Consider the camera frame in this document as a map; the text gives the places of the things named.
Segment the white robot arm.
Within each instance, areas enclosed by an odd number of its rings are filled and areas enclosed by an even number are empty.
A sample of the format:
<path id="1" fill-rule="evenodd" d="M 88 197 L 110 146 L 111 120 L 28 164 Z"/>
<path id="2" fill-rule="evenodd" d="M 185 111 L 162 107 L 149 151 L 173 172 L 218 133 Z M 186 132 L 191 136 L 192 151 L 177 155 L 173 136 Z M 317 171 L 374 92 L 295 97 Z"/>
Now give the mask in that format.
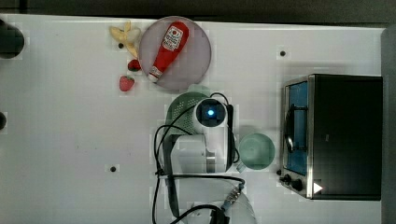
<path id="1" fill-rule="evenodd" d="M 178 224 L 257 224 L 245 181 L 231 176 L 236 148 L 233 108 L 216 98 L 190 99 L 186 109 L 170 110 L 161 177 Z"/>

